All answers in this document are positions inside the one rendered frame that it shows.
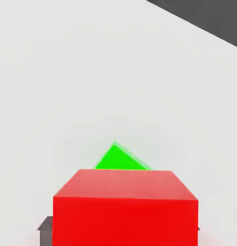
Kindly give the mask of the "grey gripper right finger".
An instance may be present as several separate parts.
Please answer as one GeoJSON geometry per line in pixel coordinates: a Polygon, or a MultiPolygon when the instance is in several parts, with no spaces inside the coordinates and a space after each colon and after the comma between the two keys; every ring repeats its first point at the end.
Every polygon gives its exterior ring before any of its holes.
{"type": "Polygon", "coordinates": [[[198,228],[198,246],[213,246],[213,236],[198,228]]]}

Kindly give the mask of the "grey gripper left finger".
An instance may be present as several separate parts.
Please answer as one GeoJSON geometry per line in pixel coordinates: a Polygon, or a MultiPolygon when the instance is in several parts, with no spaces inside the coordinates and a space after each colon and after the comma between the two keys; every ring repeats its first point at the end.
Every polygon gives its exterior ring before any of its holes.
{"type": "Polygon", "coordinates": [[[47,216],[35,231],[29,246],[52,246],[52,216],[47,216]]]}

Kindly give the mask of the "small red cube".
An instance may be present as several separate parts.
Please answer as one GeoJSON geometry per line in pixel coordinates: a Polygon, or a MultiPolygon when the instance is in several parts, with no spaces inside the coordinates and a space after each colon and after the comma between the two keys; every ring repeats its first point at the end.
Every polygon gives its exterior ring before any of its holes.
{"type": "Polygon", "coordinates": [[[198,246],[198,206],[171,171],[80,169],[53,197],[52,246],[198,246]]]}

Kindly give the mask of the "small green cube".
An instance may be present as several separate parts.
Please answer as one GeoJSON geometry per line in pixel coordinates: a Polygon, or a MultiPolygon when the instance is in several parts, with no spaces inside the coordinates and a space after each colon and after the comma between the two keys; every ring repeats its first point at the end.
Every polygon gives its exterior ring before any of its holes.
{"type": "Polygon", "coordinates": [[[102,170],[152,170],[149,165],[117,141],[110,145],[94,168],[102,170]]]}

